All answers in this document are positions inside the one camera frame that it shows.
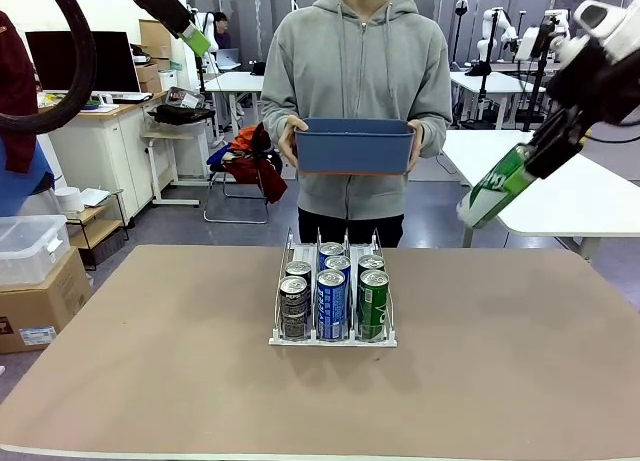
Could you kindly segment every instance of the red jacket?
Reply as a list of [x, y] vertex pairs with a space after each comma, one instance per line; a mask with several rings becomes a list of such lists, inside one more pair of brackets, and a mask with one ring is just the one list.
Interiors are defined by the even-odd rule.
[[[37, 112], [38, 95], [33, 65], [16, 28], [7, 15], [0, 11], [0, 113], [24, 116]], [[29, 171], [36, 136], [0, 131], [0, 138], [7, 153], [7, 171]]]

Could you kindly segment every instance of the person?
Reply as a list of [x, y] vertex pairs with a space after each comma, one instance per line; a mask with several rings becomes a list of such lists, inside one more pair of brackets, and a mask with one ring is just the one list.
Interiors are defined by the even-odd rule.
[[231, 36], [229, 35], [229, 20], [227, 15], [218, 11], [213, 14], [213, 22], [216, 26], [214, 37], [220, 49], [231, 49]]
[[[38, 112], [33, 65], [8, 16], [0, 11], [0, 113]], [[0, 132], [0, 216], [56, 214], [54, 176], [33, 134]]]
[[[287, 15], [267, 59], [263, 120], [297, 167], [294, 130], [301, 118], [387, 118], [414, 130], [409, 171], [419, 156], [439, 154], [451, 123], [447, 44], [413, 0], [318, 0]], [[303, 243], [396, 247], [403, 234], [408, 176], [298, 173]]]

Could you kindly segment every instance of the blue bin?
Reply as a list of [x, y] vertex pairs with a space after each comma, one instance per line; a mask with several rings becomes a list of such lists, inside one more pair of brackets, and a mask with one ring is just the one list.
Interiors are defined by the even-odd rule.
[[304, 120], [296, 132], [298, 169], [327, 174], [404, 174], [413, 129], [397, 119]]

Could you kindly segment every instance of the black hose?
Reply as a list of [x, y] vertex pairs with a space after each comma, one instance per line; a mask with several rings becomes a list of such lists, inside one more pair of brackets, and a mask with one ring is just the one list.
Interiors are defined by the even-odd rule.
[[29, 116], [0, 114], [0, 132], [41, 134], [61, 128], [80, 112], [91, 96], [97, 63], [91, 29], [76, 0], [55, 2], [69, 23], [76, 49], [76, 72], [69, 94], [56, 107], [44, 113]]

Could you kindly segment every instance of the computer monitor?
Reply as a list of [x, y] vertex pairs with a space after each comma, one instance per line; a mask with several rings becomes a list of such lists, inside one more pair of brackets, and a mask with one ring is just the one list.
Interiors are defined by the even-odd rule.
[[[138, 75], [127, 33], [93, 31], [98, 69], [94, 91], [139, 93]], [[27, 42], [44, 91], [67, 91], [76, 70], [69, 31], [28, 32]]]

